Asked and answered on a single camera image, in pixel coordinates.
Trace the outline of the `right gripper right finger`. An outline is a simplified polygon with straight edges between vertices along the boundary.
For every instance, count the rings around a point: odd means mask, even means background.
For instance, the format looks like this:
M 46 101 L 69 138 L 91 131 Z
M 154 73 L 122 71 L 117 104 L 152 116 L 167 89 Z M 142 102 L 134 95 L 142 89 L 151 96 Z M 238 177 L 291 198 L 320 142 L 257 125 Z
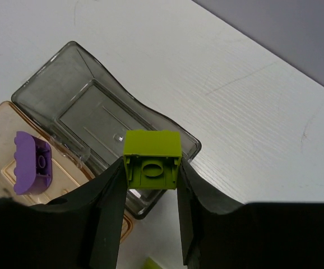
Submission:
M 188 268 L 324 268 L 324 202 L 243 204 L 185 160 L 177 196 Z

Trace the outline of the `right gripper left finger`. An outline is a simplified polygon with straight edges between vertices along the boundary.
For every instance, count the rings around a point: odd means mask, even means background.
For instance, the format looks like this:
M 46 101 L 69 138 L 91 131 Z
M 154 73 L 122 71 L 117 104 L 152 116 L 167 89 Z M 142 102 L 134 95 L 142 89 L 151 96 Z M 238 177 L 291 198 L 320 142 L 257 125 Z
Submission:
M 115 268 L 126 196 L 118 159 L 46 204 L 0 198 L 0 268 Z

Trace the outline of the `purple lego brick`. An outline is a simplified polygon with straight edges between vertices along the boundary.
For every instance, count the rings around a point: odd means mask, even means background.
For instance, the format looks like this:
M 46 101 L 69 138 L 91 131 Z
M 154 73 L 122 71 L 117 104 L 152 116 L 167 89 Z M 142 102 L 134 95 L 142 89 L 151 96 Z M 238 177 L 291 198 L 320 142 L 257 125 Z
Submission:
M 17 195 L 37 195 L 45 192 L 53 177 L 51 146 L 24 131 L 16 132 L 14 143 L 16 145 L 14 192 Z

